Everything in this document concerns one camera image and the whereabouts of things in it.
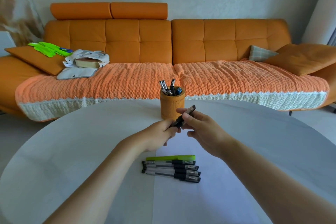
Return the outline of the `person's left hand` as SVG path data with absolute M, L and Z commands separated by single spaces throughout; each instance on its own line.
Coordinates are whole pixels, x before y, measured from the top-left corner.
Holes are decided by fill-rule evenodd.
M 165 141 L 163 125 L 163 122 L 158 121 L 136 133 L 135 137 L 143 151 L 156 151 L 163 146 L 162 143 Z

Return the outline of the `person's right hand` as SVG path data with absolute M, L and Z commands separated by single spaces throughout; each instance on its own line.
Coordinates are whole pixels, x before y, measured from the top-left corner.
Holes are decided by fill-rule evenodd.
M 177 108 L 177 113 L 181 114 L 186 108 Z M 228 145 L 234 138 L 225 132 L 210 116 L 201 113 L 201 128 L 190 129 L 188 137 L 194 138 L 209 154 L 224 160 Z

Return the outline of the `person's right forearm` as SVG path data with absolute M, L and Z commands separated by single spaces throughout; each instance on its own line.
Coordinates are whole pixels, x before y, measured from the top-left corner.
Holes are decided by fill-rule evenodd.
M 336 206 L 236 139 L 221 142 L 220 157 L 273 224 L 336 224 Z

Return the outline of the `person's left forearm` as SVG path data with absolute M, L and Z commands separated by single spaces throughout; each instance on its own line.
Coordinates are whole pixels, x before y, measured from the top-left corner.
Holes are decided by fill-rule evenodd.
M 146 150 L 148 136 L 125 138 L 100 166 L 43 224 L 104 224 L 112 201 L 135 159 Z

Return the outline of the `brown bamboo pen holder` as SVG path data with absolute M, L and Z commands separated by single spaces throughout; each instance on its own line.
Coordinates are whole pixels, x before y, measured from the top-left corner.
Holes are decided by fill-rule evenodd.
M 162 90 L 160 91 L 160 104 L 161 104 L 161 118 L 163 120 L 176 120 L 179 113 L 176 112 L 177 108 L 184 108 L 185 104 L 185 89 L 182 86 L 182 93 L 177 96 L 165 95 Z

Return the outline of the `green highlighter pen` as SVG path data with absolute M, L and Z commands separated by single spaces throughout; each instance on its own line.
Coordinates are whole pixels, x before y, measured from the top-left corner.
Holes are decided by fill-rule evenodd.
M 145 161 L 171 161 L 171 160 L 186 160 L 195 161 L 195 155 L 170 155 L 170 156 L 155 156 L 147 157 Z

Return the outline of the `black capped gel pen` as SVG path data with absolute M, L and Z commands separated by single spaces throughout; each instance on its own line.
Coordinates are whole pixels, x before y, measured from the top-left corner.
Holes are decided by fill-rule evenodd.
M 161 165 L 161 166 L 168 166 L 168 165 L 191 165 L 194 166 L 196 163 L 195 160 L 167 160 L 167 161 L 142 161 L 141 164 L 143 165 Z
M 164 168 L 143 168 L 142 173 L 162 173 L 162 174 L 182 174 L 199 177 L 201 175 L 200 171 L 195 170 L 184 170 L 184 169 L 164 169 Z
M 144 171 L 144 170 L 142 171 L 142 173 L 147 174 L 147 175 L 153 175 L 153 176 L 170 177 L 170 178 L 177 179 L 180 181 L 186 181 L 186 182 L 192 182 L 192 183 L 199 183 L 201 181 L 201 178 L 198 176 L 190 176 L 190 175 L 184 175 L 184 174 L 166 174 L 166 173 Z
M 191 170 L 198 171 L 199 166 L 196 165 L 186 165 L 186 164 L 170 164 L 170 165 L 155 165 L 155 164 L 143 164 L 143 168 L 160 168 L 160 169 L 182 169 L 182 170 Z

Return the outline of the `orange blanket with white trim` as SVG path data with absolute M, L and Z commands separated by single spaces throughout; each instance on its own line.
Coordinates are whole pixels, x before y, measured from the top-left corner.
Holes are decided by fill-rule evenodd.
M 18 107 L 37 122 L 55 120 L 78 109 L 119 99 L 159 99 L 165 80 L 181 86 L 172 64 L 115 63 L 98 69 L 92 77 L 57 80 L 40 74 L 21 83 L 15 91 Z
M 238 100 L 278 111 L 312 110 L 325 103 L 330 91 L 325 79 L 297 76 L 250 60 L 181 63 L 173 67 L 188 100 Z

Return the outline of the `orange sofa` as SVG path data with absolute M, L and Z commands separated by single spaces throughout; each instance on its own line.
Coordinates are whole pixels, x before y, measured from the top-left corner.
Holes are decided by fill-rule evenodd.
M 103 51 L 109 64 L 243 61 L 251 45 L 277 52 L 292 44 L 282 19 L 56 19 L 46 24 L 43 40 L 73 51 Z M 0 57 L 0 110 L 25 116 L 16 88 L 40 74 L 46 73 L 10 54 Z M 325 80 L 330 91 L 322 107 L 336 102 L 336 76 Z

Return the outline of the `plaid grey cushion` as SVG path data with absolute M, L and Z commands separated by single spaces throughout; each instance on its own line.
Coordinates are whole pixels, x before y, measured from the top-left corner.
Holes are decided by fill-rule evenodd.
M 268 58 L 276 56 L 276 55 L 278 55 L 277 52 L 273 52 L 273 51 L 270 51 L 264 48 L 251 45 L 249 60 L 255 61 L 255 62 L 264 62 Z

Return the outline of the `beige book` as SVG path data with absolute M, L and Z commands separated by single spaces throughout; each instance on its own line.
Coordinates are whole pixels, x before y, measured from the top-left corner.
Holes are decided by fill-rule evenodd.
M 104 65 L 104 62 L 97 59 L 81 58 L 74 59 L 74 64 L 79 68 L 100 68 Z

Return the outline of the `white printed tote bag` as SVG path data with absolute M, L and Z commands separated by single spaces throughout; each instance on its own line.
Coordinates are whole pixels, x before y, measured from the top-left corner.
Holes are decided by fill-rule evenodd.
M 74 59 L 81 59 L 81 58 L 90 58 L 90 59 L 97 59 L 104 62 L 104 66 L 110 63 L 110 57 L 107 53 L 103 51 L 87 51 L 78 49 L 72 53 L 72 55 L 65 58 L 65 61 L 62 63 L 65 67 L 76 67 L 74 64 Z

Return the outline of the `white flat pouch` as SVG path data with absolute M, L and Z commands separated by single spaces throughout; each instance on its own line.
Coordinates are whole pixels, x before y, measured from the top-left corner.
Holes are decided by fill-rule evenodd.
M 63 69 L 56 77 L 57 80 L 69 80 L 78 78 L 90 78 L 94 76 L 98 68 L 68 67 Z

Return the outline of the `orange sofa headrest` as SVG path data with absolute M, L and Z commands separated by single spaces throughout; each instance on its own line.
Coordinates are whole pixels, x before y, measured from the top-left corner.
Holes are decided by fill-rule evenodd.
M 108 2 L 52 3 L 50 11 L 57 20 L 112 19 Z
M 112 2 L 110 7 L 114 19 L 168 18 L 168 4 L 162 2 Z

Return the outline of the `orange cushion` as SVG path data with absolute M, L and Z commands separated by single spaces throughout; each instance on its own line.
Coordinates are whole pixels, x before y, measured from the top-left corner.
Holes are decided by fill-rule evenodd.
M 55 55 L 52 58 L 49 58 L 30 46 L 5 48 L 4 50 L 10 55 L 49 75 L 57 76 L 63 69 L 65 69 L 63 63 L 65 58 L 60 55 Z
M 336 76 L 336 47 L 323 44 L 287 44 L 263 63 L 296 76 L 312 75 L 327 79 Z

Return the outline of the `green glove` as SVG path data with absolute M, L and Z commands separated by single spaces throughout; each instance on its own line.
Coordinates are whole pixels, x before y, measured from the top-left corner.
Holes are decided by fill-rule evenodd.
M 39 43 L 43 44 L 46 47 L 52 48 L 56 52 L 57 55 L 60 55 L 60 56 L 63 56 L 63 57 L 68 57 L 68 56 L 72 55 L 72 53 L 74 52 L 71 49 L 59 47 L 59 46 L 51 44 L 51 43 L 46 43 L 46 42 L 39 42 Z
M 33 47 L 36 51 L 42 53 L 44 56 L 47 56 L 49 58 L 52 58 L 56 55 L 56 52 L 52 48 L 46 47 L 40 43 L 29 43 L 28 46 Z

